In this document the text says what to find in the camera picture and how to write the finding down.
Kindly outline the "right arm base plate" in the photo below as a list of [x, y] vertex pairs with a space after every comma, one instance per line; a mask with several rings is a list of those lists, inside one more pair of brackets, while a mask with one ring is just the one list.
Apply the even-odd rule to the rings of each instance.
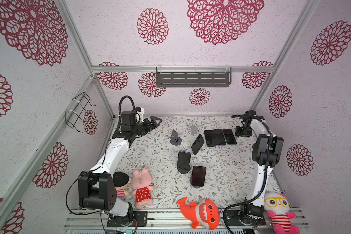
[[244, 214], [240, 209], [228, 209], [226, 212], [223, 211], [222, 219], [229, 227], [235, 226], [265, 226], [266, 221], [264, 216], [256, 217]]

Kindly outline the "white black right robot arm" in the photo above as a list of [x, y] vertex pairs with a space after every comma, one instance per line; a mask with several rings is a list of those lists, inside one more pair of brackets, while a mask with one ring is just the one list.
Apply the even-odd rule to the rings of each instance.
[[283, 147], [283, 138], [274, 134], [265, 119], [257, 116], [253, 110], [243, 115], [235, 115], [242, 120], [240, 136], [254, 133], [256, 143], [253, 145], [252, 161], [254, 162], [254, 174], [249, 194], [245, 201], [240, 203], [241, 215], [260, 218], [264, 213], [264, 195], [270, 174], [279, 163]]

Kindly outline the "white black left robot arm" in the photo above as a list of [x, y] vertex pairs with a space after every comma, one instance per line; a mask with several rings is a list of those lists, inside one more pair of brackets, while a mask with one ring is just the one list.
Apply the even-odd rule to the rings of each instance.
[[113, 175], [132, 143], [158, 128], [161, 123], [162, 119], [155, 116], [144, 118], [141, 109], [121, 113], [117, 129], [101, 159], [90, 171], [81, 172], [78, 177], [81, 208], [105, 211], [118, 217], [126, 217], [133, 211], [128, 202], [118, 198]]

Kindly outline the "teal-edged black phone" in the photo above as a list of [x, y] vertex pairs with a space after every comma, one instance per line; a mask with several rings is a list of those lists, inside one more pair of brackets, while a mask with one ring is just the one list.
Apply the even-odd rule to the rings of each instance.
[[237, 141], [232, 129], [223, 129], [223, 134], [225, 137], [226, 144], [228, 145], [236, 145]]

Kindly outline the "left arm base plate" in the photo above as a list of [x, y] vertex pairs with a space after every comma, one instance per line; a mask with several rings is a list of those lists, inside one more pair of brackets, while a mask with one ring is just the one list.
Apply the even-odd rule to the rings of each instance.
[[145, 210], [129, 211], [126, 216], [109, 216], [107, 227], [146, 227], [148, 212]]

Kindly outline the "black phone reddish screen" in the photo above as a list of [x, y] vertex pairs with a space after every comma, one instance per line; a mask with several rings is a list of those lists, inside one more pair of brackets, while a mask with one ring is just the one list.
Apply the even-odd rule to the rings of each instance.
[[206, 167], [205, 166], [193, 166], [191, 185], [195, 188], [203, 187], [205, 184]]

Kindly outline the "blue-edged black phone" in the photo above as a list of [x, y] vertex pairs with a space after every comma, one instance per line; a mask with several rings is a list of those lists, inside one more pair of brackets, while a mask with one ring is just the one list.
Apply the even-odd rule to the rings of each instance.
[[226, 145], [226, 140], [224, 137], [224, 132], [222, 129], [214, 129], [214, 139], [216, 142], [216, 145], [218, 146], [222, 146], [222, 145]]

